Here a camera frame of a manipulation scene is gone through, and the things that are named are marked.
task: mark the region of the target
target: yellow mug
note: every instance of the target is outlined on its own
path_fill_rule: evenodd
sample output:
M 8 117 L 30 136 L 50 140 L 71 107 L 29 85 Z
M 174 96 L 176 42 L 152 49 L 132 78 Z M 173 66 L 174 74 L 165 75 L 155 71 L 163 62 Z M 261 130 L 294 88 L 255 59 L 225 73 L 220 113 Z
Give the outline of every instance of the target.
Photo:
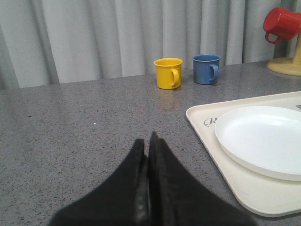
M 178 58 L 163 58 L 154 62 L 157 71 L 157 86 L 161 89 L 175 89 L 181 86 L 182 63 Z

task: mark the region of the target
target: gray countertop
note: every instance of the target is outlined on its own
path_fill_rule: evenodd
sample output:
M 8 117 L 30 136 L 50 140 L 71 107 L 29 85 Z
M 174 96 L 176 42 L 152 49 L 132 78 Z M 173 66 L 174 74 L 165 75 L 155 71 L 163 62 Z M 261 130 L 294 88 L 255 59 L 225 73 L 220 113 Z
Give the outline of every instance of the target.
M 301 214 L 265 218 L 244 209 L 185 115 L 194 105 L 301 90 L 301 77 L 266 64 L 223 66 L 214 85 L 185 71 L 175 90 L 158 89 L 152 74 L 0 91 L 0 225 L 46 225 L 100 185 L 136 138 L 147 150 L 156 131 L 199 182 L 259 226 L 300 226 Z

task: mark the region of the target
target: mug handle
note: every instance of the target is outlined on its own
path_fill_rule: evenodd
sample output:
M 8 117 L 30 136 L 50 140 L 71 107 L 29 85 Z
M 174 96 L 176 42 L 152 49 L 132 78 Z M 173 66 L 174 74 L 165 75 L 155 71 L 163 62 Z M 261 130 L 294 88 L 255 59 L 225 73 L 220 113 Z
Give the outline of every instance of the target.
M 212 67 L 212 69 L 213 69 L 213 78 L 209 79 L 209 81 L 214 81 L 215 79 L 218 78 L 219 69 L 218 69 L 218 66 L 216 66 L 216 65 L 210 65 L 210 67 Z
M 270 32 L 266 32 L 265 33 L 265 39 L 266 39 L 266 41 L 268 41 L 269 43 L 272 43 L 272 44 L 276 44 L 276 43 L 280 42 L 281 38 L 279 36 L 277 36 L 277 39 L 275 41 L 271 41 L 269 39 L 269 34 L 270 34 Z
M 174 74 L 174 82 L 171 84 L 171 86 L 177 86 L 180 82 L 179 72 L 176 69 L 171 69 L 171 72 Z

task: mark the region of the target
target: mug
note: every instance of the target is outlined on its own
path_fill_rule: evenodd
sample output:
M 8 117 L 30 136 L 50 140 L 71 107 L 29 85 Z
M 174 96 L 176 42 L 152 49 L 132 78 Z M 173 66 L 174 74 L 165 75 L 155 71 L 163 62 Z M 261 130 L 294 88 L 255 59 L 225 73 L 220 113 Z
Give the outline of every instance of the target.
M 157 86 L 161 89 L 175 89 L 181 86 L 182 63 L 178 58 L 162 58 L 154 62 L 157 72 Z
M 267 14 L 263 29 L 266 31 L 265 39 L 269 43 L 276 44 L 281 39 L 290 40 L 301 29 L 301 14 L 276 7 Z M 270 33 L 277 36 L 275 41 L 269 39 Z
M 193 60 L 193 81 L 198 84 L 214 84 L 218 80 L 220 59 L 218 54 L 199 54 Z

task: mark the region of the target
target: blue mug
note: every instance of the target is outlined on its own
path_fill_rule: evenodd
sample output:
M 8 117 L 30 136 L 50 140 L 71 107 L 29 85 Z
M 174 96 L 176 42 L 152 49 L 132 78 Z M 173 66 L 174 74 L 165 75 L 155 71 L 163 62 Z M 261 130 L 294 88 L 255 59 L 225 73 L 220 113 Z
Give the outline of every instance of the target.
M 220 59 L 218 54 L 199 54 L 193 60 L 193 80 L 198 84 L 214 84 L 218 80 Z

